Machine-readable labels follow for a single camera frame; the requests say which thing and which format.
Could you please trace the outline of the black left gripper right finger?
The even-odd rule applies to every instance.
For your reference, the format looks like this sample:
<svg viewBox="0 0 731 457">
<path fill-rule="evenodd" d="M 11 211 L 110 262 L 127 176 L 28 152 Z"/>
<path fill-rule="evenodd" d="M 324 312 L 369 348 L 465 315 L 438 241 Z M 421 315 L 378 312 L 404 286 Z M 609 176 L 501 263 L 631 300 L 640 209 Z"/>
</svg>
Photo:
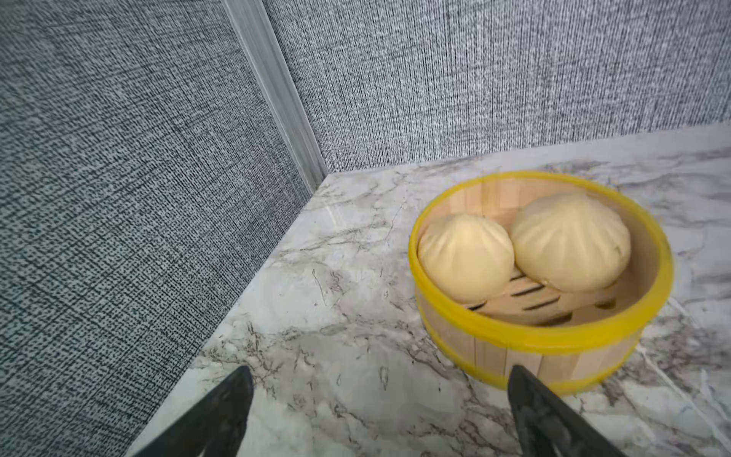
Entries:
<svg viewBox="0 0 731 457">
<path fill-rule="evenodd" d="M 525 456 L 624 457 L 620 449 L 521 365 L 510 371 L 508 400 Z"/>
</svg>

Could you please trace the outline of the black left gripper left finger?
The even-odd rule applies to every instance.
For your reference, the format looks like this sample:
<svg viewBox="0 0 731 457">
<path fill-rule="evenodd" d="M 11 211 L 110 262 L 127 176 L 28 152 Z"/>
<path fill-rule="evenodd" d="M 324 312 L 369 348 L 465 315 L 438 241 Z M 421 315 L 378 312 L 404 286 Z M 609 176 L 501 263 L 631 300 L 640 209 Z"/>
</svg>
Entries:
<svg viewBox="0 0 731 457">
<path fill-rule="evenodd" d="M 247 366 L 234 369 L 139 456 L 235 456 L 245 438 L 254 398 Z"/>
</svg>

